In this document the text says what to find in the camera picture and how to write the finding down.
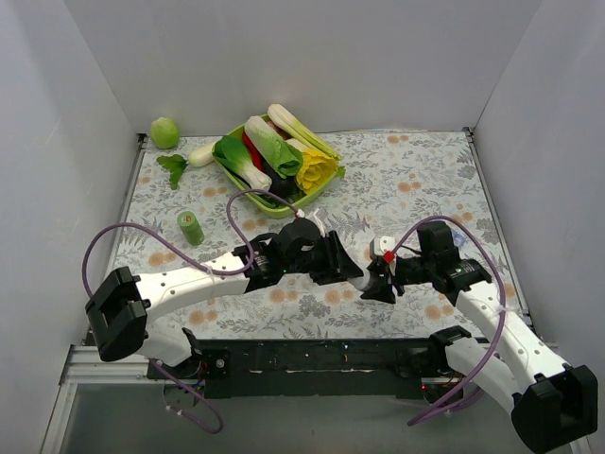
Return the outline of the white cap pill bottle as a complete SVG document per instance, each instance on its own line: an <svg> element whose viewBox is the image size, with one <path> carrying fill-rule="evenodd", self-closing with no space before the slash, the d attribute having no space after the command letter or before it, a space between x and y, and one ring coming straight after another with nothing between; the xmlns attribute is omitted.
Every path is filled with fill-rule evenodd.
<svg viewBox="0 0 605 454"><path fill-rule="evenodd" d="M379 288L382 283L382 279L380 276L375 274L364 274L360 277L351 278L348 282L358 291L367 292L372 289Z"/></svg>

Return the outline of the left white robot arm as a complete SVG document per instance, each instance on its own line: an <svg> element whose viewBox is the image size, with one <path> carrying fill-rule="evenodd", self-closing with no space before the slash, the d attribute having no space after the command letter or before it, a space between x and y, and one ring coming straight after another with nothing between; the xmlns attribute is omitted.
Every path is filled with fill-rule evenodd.
<svg viewBox="0 0 605 454"><path fill-rule="evenodd" d="M297 218L277 234L254 238L207 262L207 271L185 267L134 275L127 267L110 272L85 306L101 360L137 354L158 359L182 378L201 365L192 337L180 328L155 323L172 312L213 298L272 287L286 274L306 274L317 285L349 282L363 291L370 275L347 254L337 233L323 233Z"/></svg>

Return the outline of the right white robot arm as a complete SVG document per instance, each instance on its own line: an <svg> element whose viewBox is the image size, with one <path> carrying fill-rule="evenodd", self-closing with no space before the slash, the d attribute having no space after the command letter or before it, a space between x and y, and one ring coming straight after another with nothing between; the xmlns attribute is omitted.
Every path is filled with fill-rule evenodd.
<svg viewBox="0 0 605 454"><path fill-rule="evenodd" d="M573 367L551 350L515 310L506 306L494 265L463 259L454 243L452 219L418 222L420 250L402 258L402 243L383 236L371 244L372 262L352 285L363 298L392 304L405 287L429 284L470 320L488 340L482 347L459 326L431 336L427 355L437 375L462 374L510 416L534 453L546 453L597 430L598 382L585 365Z"/></svg>

